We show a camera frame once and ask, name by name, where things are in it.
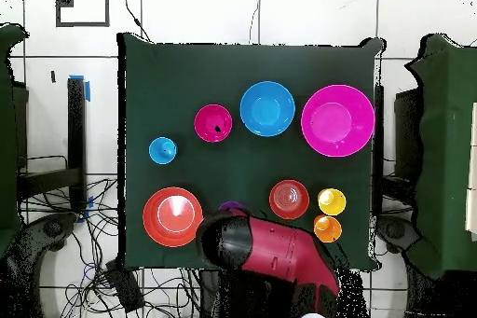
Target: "black frame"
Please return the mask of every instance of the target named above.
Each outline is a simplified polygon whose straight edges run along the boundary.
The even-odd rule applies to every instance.
[[[18,176],[17,200],[61,187],[69,187],[71,209],[82,213],[87,205],[86,189],[86,134],[85,90],[83,79],[68,79],[68,168],[44,173],[27,173]],[[16,107],[26,112],[25,107]],[[26,116],[17,117],[19,145],[26,145]]]
[[[104,21],[61,21],[61,8],[73,6],[74,0],[56,0],[56,27],[109,27],[109,0],[104,0]]]

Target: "floor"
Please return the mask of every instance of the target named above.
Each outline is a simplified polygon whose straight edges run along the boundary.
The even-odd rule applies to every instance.
[[[75,0],[74,7],[61,9],[61,21],[104,21],[105,0]],[[155,42],[260,43],[264,45],[332,44],[358,45],[364,38],[379,36],[387,41],[382,61],[385,88],[385,158],[394,159],[393,101],[397,92],[416,86],[404,68],[417,54],[420,39],[429,33],[447,33],[462,45],[477,38],[477,16],[472,0],[128,0],[129,10]],[[143,31],[127,11],[125,0],[109,0],[110,27],[56,27],[55,0],[0,0],[0,22],[23,25],[29,37],[14,47],[10,62],[14,77],[26,82],[30,91],[28,114],[29,157],[66,155],[67,116],[66,79],[83,75],[90,83],[87,102],[88,182],[116,179],[117,87],[116,33]],[[55,82],[51,72],[55,73]],[[30,161],[29,171],[63,167],[62,159]],[[385,173],[393,172],[393,162],[385,162]],[[102,192],[105,182],[91,185],[89,195]],[[24,219],[34,221],[44,207],[22,205]],[[106,193],[103,204],[115,215],[116,188]],[[385,208],[399,208],[385,200]],[[91,210],[97,209],[97,203]],[[94,211],[91,220],[102,218]],[[116,256],[114,226],[107,226],[99,242],[104,260]],[[82,245],[83,258],[92,253],[87,225],[75,224],[75,235]],[[364,296],[372,318],[402,318],[406,303],[406,276],[401,256],[386,253],[375,240],[375,253],[382,268],[362,272]],[[140,270],[137,272],[146,300],[151,304],[181,306],[187,301],[178,270]],[[47,318],[60,318],[68,301],[73,302],[74,285],[84,282],[85,265],[79,258],[75,239],[68,239],[58,253],[48,253],[41,271],[41,298]],[[157,290],[158,282],[169,279]],[[111,305],[117,299],[109,297]],[[96,300],[91,305],[100,310]],[[167,309],[189,318],[189,306]],[[144,307],[128,318],[165,318],[165,313]],[[123,310],[87,312],[82,318],[126,318]],[[73,311],[68,318],[79,318]],[[192,318],[197,318],[197,311]]]

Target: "black cable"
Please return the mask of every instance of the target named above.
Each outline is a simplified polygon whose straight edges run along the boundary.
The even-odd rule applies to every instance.
[[[252,14],[252,21],[250,23],[250,29],[249,29],[249,45],[250,45],[250,41],[252,40],[252,27],[253,27],[253,19],[255,18],[255,13],[257,12],[258,10],[258,0],[255,0],[256,3],[257,3],[257,7],[255,9],[255,11],[253,12]]]
[[[154,271],[151,269],[151,275],[153,276],[153,279],[154,281],[156,282],[157,284],[157,287],[161,287],[161,284],[156,280],[156,276],[154,275]],[[166,295],[166,297],[168,297],[168,302],[169,302],[169,305],[170,305],[170,297],[169,297],[169,294],[163,289],[163,288],[160,288],[160,290],[162,292],[164,292],[164,294]]]
[[[96,294],[96,296],[98,297],[98,299],[100,300],[100,302],[104,305],[104,307],[106,308],[106,311],[108,312],[109,314],[109,318],[113,318],[113,314],[110,312],[109,308],[108,308],[108,305],[106,304],[106,302],[104,300],[102,300],[102,297],[100,297],[99,294]]]
[[[143,31],[143,33],[145,34],[145,36],[147,37],[147,40],[149,42],[152,42],[151,39],[149,38],[149,35],[147,35],[147,32],[144,30],[144,28],[142,27],[141,25],[141,22],[137,20],[137,18],[134,16],[134,14],[131,12],[131,10],[129,9],[129,5],[128,5],[128,0],[124,0],[125,4],[126,4],[126,9],[128,10],[128,12],[130,13],[130,15],[132,16],[132,18],[134,19],[134,23],[136,23],[137,26],[139,26],[139,28]]]
[[[169,318],[175,318],[175,316],[174,316],[172,313],[170,313],[170,312],[165,311],[164,309],[162,309],[162,307],[164,307],[164,305],[153,305],[151,302],[148,302],[148,301],[146,301],[146,302],[144,302],[144,303],[145,303],[145,305],[147,305],[147,307],[150,308],[149,311],[147,312],[145,318],[149,318],[149,313],[150,313],[152,310],[160,311],[160,312],[166,314]]]
[[[77,292],[76,292],[76,298],[75,298],[75,301],[72,302],[71,299],[68,297],[68,289],[70,289],[70,287],[73,287]],[[70,315],[71,311],[76,307],[76,302],[77,302],[77,299],[78,297],[81,296],[81,291],[80,291],[80,288],[78,288],[76,285],[74,284],[68,284],[66,286],[66,288],[64,289],[64,297],[66,297],[66,304],[64,305],[63,307],[63,310],[60,314],[60,318],[66,318],[67,316]],[[66,315],[63,317],[64,315],[64,312],[66,311],[66,307],[70,305],[70,310],[66,313]]]
[[[168,279],[168,280],[166,280],[164,283],[161,283],[160,285],[158,285],[156,288],[151,289],[150,291],[146,292],[146,293],[144,294],[144,296],[149,295],[150,293],[152,293],[152,292],[154,292],[154,291],[157,291],[157,289],[163,290],[163,289],[161,288],[161,286],[163,286],[165,283],[170,283],[171,281],[174,281],[174,280],[182,280],[182,277],[174,277],[174,278],[172,278],[172,279]]]
[[[196,274],[196,271],[195,271],[195,270],[192,270],[192,275],[193,275],[194,278],[196,279],[196,282],[198,283],[198,285],[200,285],[200,279],[198,278],[198,275]]]
[[[391,215],[391,214],[399,214],[399,213],[407,213],[409,211],[413,211],[414,207],[402,208],[397,210],[386,210],[381,213],[381,215]]]
[[[189,303],[188,301],[190,300],[192,303],[195,304],[196,308],[198,309],[198,311],[200,311],[200,306],[196,303],[196,301],[189,295],[188,291],[187,291],[187,288],[185,287],[185,285],[183,283],[179,283],[177,285],[177,290],[179,290],[179,287],[182,287],[184,289],[184,292],[185,294],[187,295],[187,303],[185,304],[185,306],[187,306],[187,304]]]
[[[92,202],[92,201],[97,200],[98,198],[103,197],[104,193],[107,192],[107,191],[117,182],[117,180],[109,180],[109,179],[107,179],[107,180],[102,180],[101,182],[103,182],[103,181],[106,181],[106,187],[105,187],[105,189],[103,190],[103,192],[101,192],[101,193],[98,194],[95,198],[93,198],[93,199],[91,199],[91,200],[82,200],[84,203],[90,203],[90,202]],[[45,204],[46,204],[46,206],[48,206],[49,208],[51,208],[53,211],[57,211],[57,212],[63,211],[63,212],[66,212],[66,213],[73,211],[73,210],[71,210],[71,208],[58,207],[58,206],[56,206],[56,205],[53,205],[52,203],[49,203],[48,198],[46,198]]]
[[[48,155],[44,157],[35,157],[35,158],[28,158],[27,160],[37,160],[37,159],[48,159],[48,158],[63,158],[64,159],[64,167],[68,168],[68,160],[63,155]]]
[[[83,262],[85,265],[87,265],[88,263],[85,262],[85,259],[84,259],[84,257],[83,257],[83,248],[81,247],[81,242],[79,242],[79,239],[76,237],[76,235],[75,235],[74,232],[72,232],[71,234],[72,234],[72,236],[75,238],[75,240],[76,240],[76,242],[77,242],[77,244],[78,244],[78,247],[79,247],[79,257],[80,257],[80,259],[81,259],[81,262]]]
[[[177,285],[177,290],[175,292],[175,308],[177,310],[177,316],[179,318],[182,318],[181,317],[181,312],[179,311],[179,285]]]
[[[193,291],[193,289],[192,289],[192,279],[191,279],[191,274],[190,274],[189,270],[187,271],[187,276],[189,278],[190,289],[191,289],[191,291]],[[192,310],[191,310],[191,313],[190,313],[190,318],[194,318],[194,302],[192,302]]]

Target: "green table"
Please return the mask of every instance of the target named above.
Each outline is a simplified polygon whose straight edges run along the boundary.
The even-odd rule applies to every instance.
[[[477,242],[465,230],[476,64],[476,48],[428,35],[418,57],[406,65],[424,94],[419,126],[424,155],[416,184],[421,239],[406,254],[433,279],[447,270],[477,271]]]
[[[143,207],[159,189],[188,189],[204,214],[236,200],[254,214],[263,212],[280,221],[268,205],[268,195],[278,181],[292,178],[307,187],[310,205],[299,219],[281,222],[312,231],[313,218],[320,213],[319,191],[341,189],[348,206],[337,217],[343,227],[340,245],[352,268],[377,269],[368,256],[371,143],[350,157],[326,158],[305,141],[300,117],[307,99],[331,84],[353,86],[372,102],[380,39],[335,48],[153,45],[134,35],[122,37],[118,35],[126,51],[126,266],[208,267],[194,242],[169,248],[146,234]],[[263,80],[286,87],[296,105],[291,126],[269,138],[249,132],[239,115],[245,90]],[[221,143],[206,143],[195,134],[194,117],[205,104],[221,104],[232,115],[232,132]],[[178,146],[171,164],[157,165],[149,158],[148,146],[159,136],[170,137]],[[333,244],[329,249],[335,254],[338,248]]]
[[[17,210],[17,159],[18,143],[15,122],[15,105],[13,104],[12,73],[8,55],[15,44],[25,38],[25,32],[15,24],[0,24],[0,129],[2,168],[2,185],[0,201],[2,219],[0,220],[0,256],[10,245],[13,237],[20,230],[19,212]]]

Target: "pink bowl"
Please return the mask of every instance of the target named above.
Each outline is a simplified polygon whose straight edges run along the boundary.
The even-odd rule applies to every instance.
[[[218,143],[232,130],[232,117],[227,109],[219,104],[205,105],[196,114],[194,129],[202,140]]]
[[[302,132],[309,145],[327,157],[358,152],[375,129],[375,111],[368,98],[348,85],[331,85],[313,94],[302,114]]]

